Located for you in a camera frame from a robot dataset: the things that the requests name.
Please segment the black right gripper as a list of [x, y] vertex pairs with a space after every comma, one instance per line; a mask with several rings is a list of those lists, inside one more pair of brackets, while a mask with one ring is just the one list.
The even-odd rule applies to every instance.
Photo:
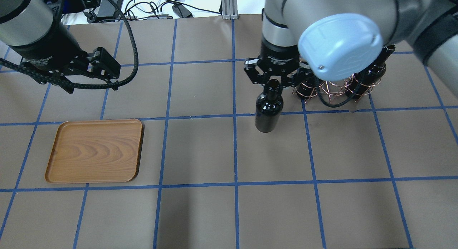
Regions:
[[267, 40], [261, 40], [257, 58], [245, 59], [244, 71], [252, 84], [266, 86], [272, 76], [280, 77], [283, 88], [296, 87], [307, 79], [312, 79], [312, 71], [305, 62], [299, 60], [297, 45], [281, 47]]

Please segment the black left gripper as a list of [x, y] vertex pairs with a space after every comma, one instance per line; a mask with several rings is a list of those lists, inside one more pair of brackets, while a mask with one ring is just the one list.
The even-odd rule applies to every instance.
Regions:
[[75, 39], [58, 35], [56, 41], [47, 38], [18, 46], [17, 52], [23, 58], [20, 66], [27, 68], [31, 72], [29, 76], [39, 84], [47, 81], [38, 74], [67, 82], [68, 75], [83, 75], [105, 81], [115, 91], [119, 88], [114, 84], [120, 76], [121, 65], [103, 47], [88, 53]]

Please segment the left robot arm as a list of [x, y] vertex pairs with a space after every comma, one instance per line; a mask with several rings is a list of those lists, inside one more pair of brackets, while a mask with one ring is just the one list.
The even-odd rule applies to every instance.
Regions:
[[23, 58], [1, 65], [39, 84], [74, 89], [118, 89], [121, 67], [102, 47], [88, 53], [43, 0], [1, 0], [1, 41]]

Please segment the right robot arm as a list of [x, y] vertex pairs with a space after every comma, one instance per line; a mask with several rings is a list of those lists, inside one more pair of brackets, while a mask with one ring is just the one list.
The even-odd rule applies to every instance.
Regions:
[[457, 95], [457, 0], [265, 0], [261, 52], [245, 72], [254, 84], [280, 76], [296, 86], [287, 76], [302, 58], [320, 80], [337, 81], [401, 41]]

